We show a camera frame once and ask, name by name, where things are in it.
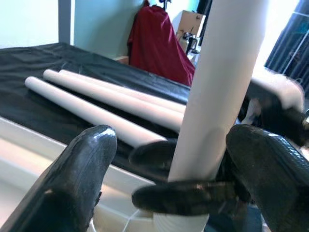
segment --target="red garment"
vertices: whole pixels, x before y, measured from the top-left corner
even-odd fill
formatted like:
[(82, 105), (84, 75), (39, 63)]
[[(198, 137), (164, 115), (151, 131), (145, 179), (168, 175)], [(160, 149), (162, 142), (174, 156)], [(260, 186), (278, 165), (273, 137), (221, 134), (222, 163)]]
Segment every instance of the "red garment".
[(195, 68), (174, 34), (169, 15), (158, 6), (143, 6), (128, 40), (130, 65), (191, 86)]

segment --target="white cylinder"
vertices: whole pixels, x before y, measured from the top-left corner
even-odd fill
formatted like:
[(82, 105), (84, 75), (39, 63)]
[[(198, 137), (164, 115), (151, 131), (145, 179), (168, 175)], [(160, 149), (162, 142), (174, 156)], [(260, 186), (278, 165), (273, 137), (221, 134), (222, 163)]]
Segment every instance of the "white cylinder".
[(119, 93), (123, 93), (123, 94), (126, 94), (128, 96), (143, 100), (145, 102), (149, 102), (149, 103), (161, 106), (161, 107), (165, 107), (165, 108), (170, 109), (170, 110), (174, 110), (174, 111), (177, 111), (177, 112), (180, 112), (180, 113), (184, 113), (184, 111), (185, 111), (185, 105), (180, 104), (180, 103), (176, 103), (174, 101), (169, 101), (169, 100), (166, 100), (166, 99), (163, 99), (163, 98), (160, 98), (160, 97), (156, 97), (156, 96), (153, 96), (153, 95), (150, 95), (150, 94), (147, 94), (147, 93), (142, 93), (142, 92), (139, 92), (137, 90), (133, 90), (133, 89), (125, 88), (125, 87), (122, 87), (122, 86), (114, 85), (114, 84), (106, 82), (106, 81), (101, 81), (101, 80), (98, 80), (98, 79), (95, 79), (95, 78), (92, 78), (92, 77), (89, 77), (89, 76), (81, 75), (81, 74), (78, 74), (78, 73), (73, 73), (73, 72), (70, 72), (70, 71), (67, 71), (67, 70), (64, 70), (64, 69), (61, 70), (59, 73), (65, 74), (65, 75), (70, 75), (70, 76), (73, 76), (73, 77), (78, 78), (80, 80), (85, 80), (89, 83), (93, 83), (93, 84), (96, 84), (96, 85), (99, 85), (99, 86), (102, 86), (102, 87), (105, 87), (105, 88), (109, 88), (109, 89), (112, 89), (112, 90), (117, 91)]
[(107, 124), (113, 127), (116, 130), (117, 137), (132, 147), (139, 147), (156, 141), (166, 141), (166, 138), (161, 135), (112, 114), (36, 77), (28, 77), (25, 80), (25, 85), (87, 122), (94, 125)]
[(105, 104), (139, 116), (163, 127), (179, 132), (183, 114), (128, 96), (70, 75), (47, 69), (44, 79), (84, 94)]
[[(215, 178), (263, 41), (267, 5), (267, 0), (213, 0), (169, 181)], [(169, 223), (179, 220), (195, 225), (190, 232), (206, 224), (199, 217)]]

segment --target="white pvc pipe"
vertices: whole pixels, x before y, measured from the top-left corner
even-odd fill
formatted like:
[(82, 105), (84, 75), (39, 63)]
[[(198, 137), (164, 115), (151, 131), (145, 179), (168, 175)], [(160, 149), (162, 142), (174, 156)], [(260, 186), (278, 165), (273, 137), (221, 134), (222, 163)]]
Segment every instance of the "white pvc pipe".
[[(169, 181), (215, 178), (264, 38), (267, 6), (267, 0), (212, 2)], [(162, 218), (154, 215), (154, 223)], [(184, 221), (200, 232), (199, 219), (166, 219), (160, 232), (182, 232), (177, 225)]]
[(47, 69), (43, 76), (44, 79), (48, 81), (64, 86), (75, 92), (84, 94), (163, 127), (172, 129), (176, 132), (179, 132), (183, 122), (182, 113), (136, 99), (70, 75), (63, 75)]
[(96, 85), (99, 85), (99, 86), (102, 86), (102, 87), (105, 87), (105, 88), (109, 88), (109, 89), (112, 89), (112, 90), (117, 91), (119, 93), (123, 93), (123, 94), (129, 95), (131, 97), (143, 100), (145, 102), (149, 102), (149, 103), (161, 106), (161, 107), (168, 108), (170, 110), (174, 110), (174, 111), (177, 111), (177, 112), (180, 112), (180, 113), (184, 113), (184, 111), (185, 111), (185, 105), (180, 104), (180, 103), (176, 103), (174, 101), (169, 101), (169, 100), (166, 100), (166, 99), (163, 99), (163, 98), (160, 98), (160, 97), (156, 97), (156, 96), (153, 96), (153, 95), (150, 95), (150, 94), (142, 93), (142, 92), (139, 92), (137, 90), (125, 88), (125, 87), (122, 87), (122, 86), (114, 85), (114, 84), (106, 82), (106, 81), (101, 81), (101, 80), (98, 80), (98, 79), (95, 79), (95, 78), (92, 78), (92, 77), (89, 77), (89, 76), (81, 75), (81, 74), (78, 74), (78, 73), (73, 73), (73, 72), (70, 72), (70, 71), (67, 71), (67, 70), (64, 70), (64, 69), (61, 70), (59, 73), (69, 75), (69, 76), (73, 76), (73, 77), (78, 78), (80, 80), (84, 80), (84, 81), (87, 81), (89, 83), (93, 83), (93, 84), (96, 84)]
[(34, 92), (65, 108), (94, 125), (107, 124), (116, 130), (117, 137), (132, 147), (156, 141), (166, 141), (161, 135), (110, 113), (36, 77), (28, 77), (25, 85)]

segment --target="black tarp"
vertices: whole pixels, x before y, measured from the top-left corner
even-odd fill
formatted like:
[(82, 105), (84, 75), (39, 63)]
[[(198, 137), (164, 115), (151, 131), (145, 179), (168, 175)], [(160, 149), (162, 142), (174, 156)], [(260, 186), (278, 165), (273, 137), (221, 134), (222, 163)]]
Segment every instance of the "black tarp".
[[(65, 43), (1, 49), (0, 116), (65, 144), (92, 125), (25, 87), (24, 80), (28, 76), (42, 79), (46, 69), (66, 69), (184, 104), (190, 90), (185, 85)], [(163, 136), (177, 137), (176, 133), (159, 125), (74, 94)], [(154, 181), (162, 180), (154, 171), (129, 164), (127, 157), (131, 150), (130, 146), (118, 141), (113, 164)]]

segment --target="white tube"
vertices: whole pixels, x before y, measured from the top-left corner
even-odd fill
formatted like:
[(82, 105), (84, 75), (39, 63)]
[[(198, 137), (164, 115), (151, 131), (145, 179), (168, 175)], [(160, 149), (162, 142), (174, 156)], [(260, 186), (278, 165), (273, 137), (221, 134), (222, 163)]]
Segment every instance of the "white tube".
[[(267, 0), (212, 2), (169, 181), (214, 179), (263, 41), (267, 5)], [(154, 215), (154, 222), (160, 217)], [(198, 217), (185, 220), (201, 223)]]
[(166, 138), (80, 99), (36, 77), (28, 77), (25, 85), (34, 92), (65, 108), (94, 125), (107, 124), (116, 130), (117, 137), (132, 147), (138, 147)]
[(62, 75), (58, 72), (47, 69), (43, 76), (44, 79), (48, 81), (64, 86), (75, 92), (84, 94), (163, 127), (172, 129), (176, 132), (179, 132), (180, 126), (183, 122), (182, 113), (136, 99), (70, 75)]
[(133, 90), (133, 89), (125, 88), (125, 87), (122, 87), (122, 86), (114, 85), (114, 84), (106, 82), (106, 81), (101, 81), (101, 80), (98, 80), (96, 78), (81, 75), (81, 74), (78, 74), (78, 73), (73, 73), (73, 72), (70, 72), (70, 71), (67, 71), (67, 70), (64, 70), (64, 69), (61, 70), (59, 73), (65, 74), (65, 75), (70, 75), (70, 76), (73, 76), (73, 77), (78, 78), (80, 80), (85, 80), (89, 83), (93, 83), (93, 84), (96, 84), (96, 85), (99, 85), (99, 86), (102, 86), (102, 87), (105, 87), (105, 88), (109, 88), (109, 89), (112, 89), (112, 90), (117, 91), (119, 93), (123, 93), (123, 94), (129, 95), (131, 97), (143, 100), (145, 102), (149, 102), (149, 103), (152, 103), (152, 104), (155, 104), (155, 105), (159, 105), (159, 106), (168, 108), (170, 110), (174, 110), (174, 111), (177, 111), (177, 112), (180, 112), (180, 113), (184, 113), (184, 111), (185, 111), (185, 105), (180, 104), (180, 103), (176, 103), (174, 101), (169, 101), (169, 100), (166, 100), (166, 99), (163, 99), (163, 98), (160, 98), (160, 97), (156, 97), (156, 96), (153, 96), (153, 95), (150, 95), (150, 94), (147, 94), (147, 93), (142, 93), (142, 92), (139, 92), (137, 90)]

